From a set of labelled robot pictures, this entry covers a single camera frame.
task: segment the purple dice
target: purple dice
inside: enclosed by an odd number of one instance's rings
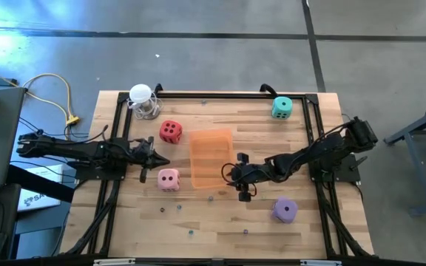
[[[298,210],[299,207],[295,201],[289,200],[285,197],[279,197],[279,199],[277,199],[277,201],[274,203],[272,216],[283,223],[289,224],[294,221]]]

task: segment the concrete floor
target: concrete floor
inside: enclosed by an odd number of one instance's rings
[[[309,5],[316,34],[426,35],[426,0],[309,0]],[[307,33],[299,0],[0,0],[0,27]],[[317,46],[326,91],[338,93],[343,112],[368,120],[380,140],[424,114],[426,42],[318,41]],[[83,119],[77,132],[89,130],[99,90],[129,89],[137,83],[244,91],[269,83],[279,91],[317,91],[308,41],[0,36],[2,75],[24,82],[43,72],[58,73],[70,82],[73,111]],[[66,102],[65,88],[56,79],[36,81],[33,91]],[[32,98],[24,102],[21,116],[48,132],[64,128],[59,110]],[[18,134],[25,132],[20,126]],[[366,155],[360,172],[375,253],[426,262],[426,215],[408,215],[409,207],[423,199],[406,146],[390,148],[380,141]],[[63,211],[59,216],[55,223],[60,225]],[[26,244],[21,249],[19,257],[49,253],[34,254]]]

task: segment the teal dice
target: teal dice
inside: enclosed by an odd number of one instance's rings
[[[287,97],[277,97],[272,106],[272,117],[287,119],[292,115],[292,100]]]

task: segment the wooden tabletop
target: wooden tabletop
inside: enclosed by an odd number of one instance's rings
[[[90,135],[111,128],[117,91],[101,91],[93,115]],[[319,107],[325,131],[342,123],[337,94],[319,93]],[[129,139],[155,137],[156,151],[171,160],[139,182],[140,167],[129,166],[121,183],[109,256],[166,258],[300,259],[325,258],[322,229],[313,183],[308,167],[302,168],[284,183],[257,184],[257,196],[251,202],[239,202],[234,188],[193,189],[190,180],[189,132],[205,129],[231,129],[234,152],[249,154],[251,163],[264,158],[295,152],[306,147],[307,136],[302,105],[294,100],[292,116],[287,120],[271,117],[272,100],[264,99],[165,99],[161,115],[155,120],[132,118]],[[124,107],[118,136],[124,125]],[[158,137],[160,125],[174,120],[183,127],[178,145]],[[317,127],[311,119],[314,136]],[[180,190],[162,192],[157,174],[162,168],[180,171]],[[70,249],[93,220],[100,181],[83,184],[73,197],[61,251]],[[372,253],[365,212],[359,192],[348,183],[337,183],[342,221],[360,245]],[[294,200],[299,211],[290,225],[271,219],[275,200]],[[336,230],[332,239],[338,252]],[[97,249],[104,235],[104,223]]]

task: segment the red dice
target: red dice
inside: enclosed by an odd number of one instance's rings
[[[182,135],[182,126],[172,120],[165,120],[160,126],[160,138],[168,143],[178,144]]]

